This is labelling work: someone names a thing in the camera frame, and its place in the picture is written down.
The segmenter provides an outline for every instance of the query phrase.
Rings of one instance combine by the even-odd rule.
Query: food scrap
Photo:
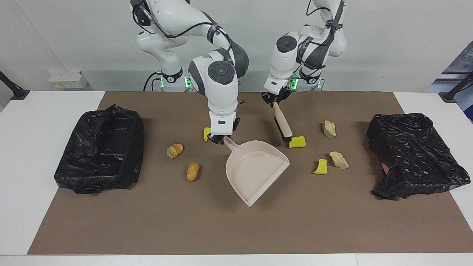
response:
[[[201,166],[196,162],[189,164],[189,167],[187,168],[187,176],[186,176],[187,181],[192,182],[195,179],[197,179],[200,168]]]
[[[184,150],[182,144],[175,143],[166,150],[166,154],[172,159],[176,158]]]
[[[324,121],[324,134],[327,138],[334,138],[337,134],[335,133],[335,123],[331,123],[328,120]]]
[[[341,169],[346,169],[350,167],[341,153],[332,151],[329,153],[329,155],[332,158],[332,162],[336,167]]]

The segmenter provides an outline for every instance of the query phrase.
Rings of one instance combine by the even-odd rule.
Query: table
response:
[[[104,92],[33,91],[0,113],[0,264],[2,265],[469,265],[466,254],[307,254],[187,256],[26,256],[57,185],[51,178],[77,118],[96,110]],[[406,113],[430,117],[453,156],[470,175],[473,125],[437,94],[395,93]],[[451,193],[473,225],[473,186]]]

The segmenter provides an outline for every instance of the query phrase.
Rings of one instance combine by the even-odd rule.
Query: power outlet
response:
[[[50,74],[49,83],[57,89],[84,89],[87,85],[87,80],[80,71]]]

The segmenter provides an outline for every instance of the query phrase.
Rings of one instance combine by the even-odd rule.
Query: yellow sponge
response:
[[[317,169],[312,172],[313,174],[318,174],[318,175],[325,175],[328,173],[327,170],[327,160],[325,159],[320,159],[319,160],[319,165],[317,166]]]
[[[300,137],[292,137],[291,141],[289,141],[289,148],[304,148],[306,146],[306,138],[304,136]]]
[[[209,127],[205,127],[204,128],[204,140],[205,142],[209,141],[209,138],[207,137],[210,133],[210,128]]]

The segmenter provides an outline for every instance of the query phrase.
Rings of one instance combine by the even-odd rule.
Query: black garbage bag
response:
[[[138,181],[142,159],[142,119],[135,111],[112,105],[80,117],[54,179],[77,194],[128,188]]]
[[[385,174],[372,191],[379,198],[406,199],[470,183],[468,173],[423,114],[375,115],[367,134]]]

